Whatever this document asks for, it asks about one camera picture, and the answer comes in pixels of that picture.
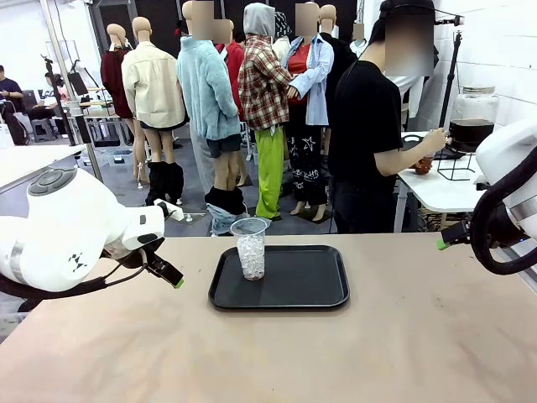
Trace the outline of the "person's right hand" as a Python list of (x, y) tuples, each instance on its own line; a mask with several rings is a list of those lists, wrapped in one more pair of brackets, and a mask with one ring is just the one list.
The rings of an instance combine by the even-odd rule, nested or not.
[(448, 133), (443, 128), (429, 131), (422, 140), (422, 144), (428, 153), (435, 153), (443, 149), (449, 143)]

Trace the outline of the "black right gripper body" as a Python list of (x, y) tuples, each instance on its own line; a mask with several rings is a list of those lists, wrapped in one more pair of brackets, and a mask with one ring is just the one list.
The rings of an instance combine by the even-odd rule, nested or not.
[(470, 244), (471, 224), (467, 220), (456, 222), (450, 226), (450, 244)]

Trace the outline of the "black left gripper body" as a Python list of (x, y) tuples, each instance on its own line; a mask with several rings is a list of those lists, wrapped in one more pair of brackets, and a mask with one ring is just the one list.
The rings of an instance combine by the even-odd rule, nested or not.
[(119, 263), (128, 269), (141, 268), (143, 262), (146, 262), (148, 267), (154, 270), (160, 270), (164, 266), (164, 260), (160, 258), (156, 252), (164, 242), (163, 238), (147, 243), (141, 248), (132, 251), (129, 255), (119, 260)]

